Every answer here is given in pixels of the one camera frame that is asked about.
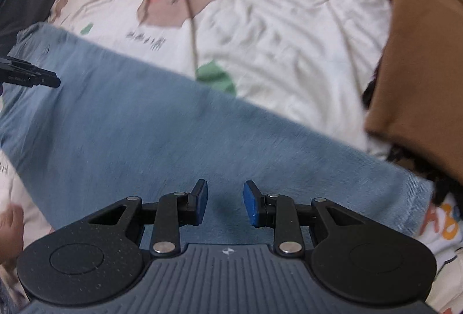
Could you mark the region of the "person's left hand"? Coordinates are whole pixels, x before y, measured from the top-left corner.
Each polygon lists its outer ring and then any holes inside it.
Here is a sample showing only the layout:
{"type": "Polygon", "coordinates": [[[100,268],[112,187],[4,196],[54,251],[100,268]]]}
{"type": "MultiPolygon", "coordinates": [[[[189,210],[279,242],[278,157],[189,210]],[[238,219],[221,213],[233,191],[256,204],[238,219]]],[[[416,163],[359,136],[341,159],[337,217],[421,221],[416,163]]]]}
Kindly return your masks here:
{"type": "Polygon", "coordinates": [[[23,250],[23,208],[10,203],[1,212],[0,263],[16,258],[23,250]]]}

